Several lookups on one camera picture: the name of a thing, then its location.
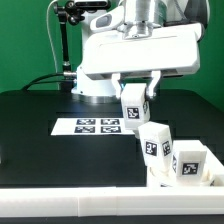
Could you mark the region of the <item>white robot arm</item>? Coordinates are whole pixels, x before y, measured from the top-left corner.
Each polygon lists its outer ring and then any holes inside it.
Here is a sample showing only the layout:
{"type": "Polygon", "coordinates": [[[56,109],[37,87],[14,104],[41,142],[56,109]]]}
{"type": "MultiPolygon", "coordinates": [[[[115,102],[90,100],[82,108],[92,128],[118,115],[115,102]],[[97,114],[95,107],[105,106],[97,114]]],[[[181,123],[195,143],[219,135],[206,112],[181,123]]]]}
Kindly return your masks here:
{"type": "Polygon", "coordinates": [[[82,61],[74,93],[91,102],[120,94],[119,82],[196,73],[198,42],[210,19],[209,0],[74,0],[84,10],[82,61]]]}

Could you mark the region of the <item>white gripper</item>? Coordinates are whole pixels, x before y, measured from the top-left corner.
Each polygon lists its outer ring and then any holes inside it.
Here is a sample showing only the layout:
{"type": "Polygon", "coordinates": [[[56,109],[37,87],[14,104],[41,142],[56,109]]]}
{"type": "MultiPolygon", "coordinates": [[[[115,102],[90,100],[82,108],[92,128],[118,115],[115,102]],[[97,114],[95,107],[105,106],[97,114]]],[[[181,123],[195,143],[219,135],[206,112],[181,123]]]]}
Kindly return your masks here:
{"type": "Polygon", "coordinates": [[[90,22],[80,69],[92,80],[111,78],[117,99],[121,77],[148,77],[146,96],[165,77],[194,74],[200,68],[201,24],[169,21],[166,4],[121,4],[90,22]]]}

